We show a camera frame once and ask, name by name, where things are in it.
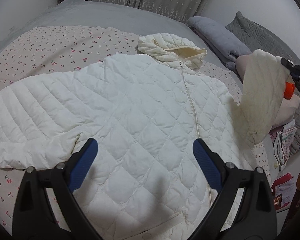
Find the gray pillow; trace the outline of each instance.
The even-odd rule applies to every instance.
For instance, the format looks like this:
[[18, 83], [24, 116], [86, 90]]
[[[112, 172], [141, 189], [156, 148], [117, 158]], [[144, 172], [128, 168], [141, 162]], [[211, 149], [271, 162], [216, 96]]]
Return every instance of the gray pillow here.
[[[297, 55], [281, 39], [263, 26], [242, 16], [241, 12], [236, 13], [234, 20], [226, 26], [226, 29], [246, 44], [251, 51], [262, 49], [274, 56], [284, 57], [300, 65]], [[294, 93], [300, 97], [297, 89]], [[295, 127], [297, 127], [297, 131], [290, 148], [290, 155], [297, 153], [300, 147], [300, 104], [294, 114], [294, 119], [296, 120]]]
[[237, 12], [234, 20], [226, 26], [226, 29], [247, 45], [251, 51], [262, 49], [274, 56], [289, 59], [295, 64], [300, 63], [296, 54], [283, 41], [263, 26], [244, 17], [241, 12]]

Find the white quilted jacket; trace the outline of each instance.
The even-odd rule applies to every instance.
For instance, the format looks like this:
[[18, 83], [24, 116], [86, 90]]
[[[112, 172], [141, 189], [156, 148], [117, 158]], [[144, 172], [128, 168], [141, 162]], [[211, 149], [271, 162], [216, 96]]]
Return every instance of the white quilted jacket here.
[[[93, 137], [98, 155], [74, 195], [98, 233], [186, 239], [209, 209], [207, 182], [192, 153], [197, 133], [225, 162], [254, 168], [251, 138], [263, 140], [264, 127], [271, 127], [288, 73], [277, 58], [254, 52], [245, 75], [252, 84], [244, 84], [238, 107], [221, 81], [187, 67], [199, 66], [206, 50], [168, 34], [143, 37], [140, 44], [157, 61], [116, 54], [78, 72], [40, 74], [0, 91], [0, 167], [52, 168]], [[170, 66], [158, 62], [164, 51]], [[270, 74], [264, 64], [272, 64]], [[263, 98], [255, 86], [269, 79], [274, 91]], [[227, 225], [238, 204], [239, 198]]]

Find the folded blanket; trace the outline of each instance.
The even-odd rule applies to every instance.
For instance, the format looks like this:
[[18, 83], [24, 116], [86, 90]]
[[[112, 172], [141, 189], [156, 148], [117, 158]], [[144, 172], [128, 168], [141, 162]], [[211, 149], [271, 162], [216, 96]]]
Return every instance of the folded blanket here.
[[235, 61], [241, 55], [251, 54], [250, 49], [224, 26], [207, 17], [194, 16], [187, 24], [195, 28], [223, 64], [235, 71]]

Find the orange object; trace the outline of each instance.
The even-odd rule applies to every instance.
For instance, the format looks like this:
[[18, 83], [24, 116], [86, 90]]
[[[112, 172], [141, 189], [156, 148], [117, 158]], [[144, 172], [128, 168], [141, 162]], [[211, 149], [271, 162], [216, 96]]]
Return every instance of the orange object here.
[[284, 91], [283, 97], [287, 100], [290, 100], [295, 88], [296, 86], [294, 84], [286, 82], [286, 90]]

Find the metal screw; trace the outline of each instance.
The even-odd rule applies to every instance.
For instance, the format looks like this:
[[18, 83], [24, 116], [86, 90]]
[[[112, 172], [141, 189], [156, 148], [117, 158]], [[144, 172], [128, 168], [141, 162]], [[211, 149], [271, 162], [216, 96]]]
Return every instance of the metal screw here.
[[65, 163], [58, 163], [56, 168], [62, 170], [65, 166], [66, 166]]
[[257, 168], [256, 168], [256, 171], [259, 172], [260, 174], [262, 174], [262, 173], [263, 173], [263, 168], [257, 167]]
[[26, 172], [31, 173], [34, 170], [34, 167], [30, 166], [26, 169]]
[[229, 169], [233, 169], [235, 167], [234, 163], [232, 162], [227, 162], [226, 163], [226, 166], [229, 168]]

